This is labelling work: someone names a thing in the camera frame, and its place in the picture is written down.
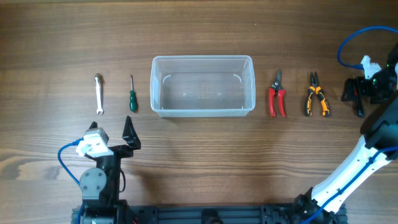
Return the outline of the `black red precision screwdriver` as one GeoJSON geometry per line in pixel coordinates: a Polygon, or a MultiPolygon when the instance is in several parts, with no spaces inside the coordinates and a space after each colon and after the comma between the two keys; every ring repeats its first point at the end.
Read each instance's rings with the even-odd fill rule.
{"type": "Polygon", "coordinates": [[[356,110],[358,112],[358,117],[363,117],[364,116],[364,108],[361,100],[361,94],[360,92],[355,89],[354,91],[354,102],[356,105],[356,110]]]}

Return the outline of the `orange black needle-nose pliers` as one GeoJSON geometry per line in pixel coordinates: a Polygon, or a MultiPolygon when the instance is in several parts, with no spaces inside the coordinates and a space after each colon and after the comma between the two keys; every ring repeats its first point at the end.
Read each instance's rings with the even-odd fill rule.
{"type": "Polygon", "coordinates": [[[310,87],[308,89],[308,95],[305,99],[304,104],[304,114],[305,116],[312,115],[312,98],[317,95],[321,106],[322,106],[322,115],[329,116],[330,115],[330,106],[328,101],[326,100],[325,94],[321,86],[319,85],[319,79],[317,72],[310,72],[310,87]]]}

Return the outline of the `red handled cutting pliers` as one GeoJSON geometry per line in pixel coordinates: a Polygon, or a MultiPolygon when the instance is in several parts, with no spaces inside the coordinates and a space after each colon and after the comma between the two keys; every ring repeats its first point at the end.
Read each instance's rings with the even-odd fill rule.
{"type": "Polygon", "coordinates": [[[270,115],[272,117],[276,117],[276,112],[275,112],[275,108],[274,108],[274,100],[275,100],[275,98],[277,98],[280,114],[285,118],[286,117],[285,108],[284,108],[285,90],[283,89],[282,84],[281,84],[281,76],[282,76],[282,72],[281,72],[281,70],[278,70],[272,85],[269,87],[268,105],[269,105],[270,115]]]}

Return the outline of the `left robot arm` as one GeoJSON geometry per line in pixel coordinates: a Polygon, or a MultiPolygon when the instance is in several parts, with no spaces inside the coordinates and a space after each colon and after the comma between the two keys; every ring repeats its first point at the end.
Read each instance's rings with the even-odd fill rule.
{"type": "Polygon", "coordinates": [[[132,119],[126,117],[122,139],[125,144],[108,146],[109,137],[103,128],[93,122],[77,145],[79,156],[96,162],[81,175],[79,188],[82,192],[82,206],[72,211],[72,223],[111,224],[138,223],[138,216],[119,194],[124,191],[125,179],[121,160],[134,155],[141,148],[132,119]]]}

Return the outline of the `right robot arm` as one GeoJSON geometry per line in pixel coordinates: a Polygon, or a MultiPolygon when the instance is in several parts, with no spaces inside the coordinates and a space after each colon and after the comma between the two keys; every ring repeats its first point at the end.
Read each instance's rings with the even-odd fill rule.
{"type": "Polygon", "coordinates": [[[342,223],[343,202],[370,175],[397,159],[397,48],[385,68],[361,61],[364,75],[349,78],[341,96],[363,115],[362,96],[378,105],[364,121],[361,137],[351,154],[323,182],[300,194],[287,212],[288,223],[342,223]]]}

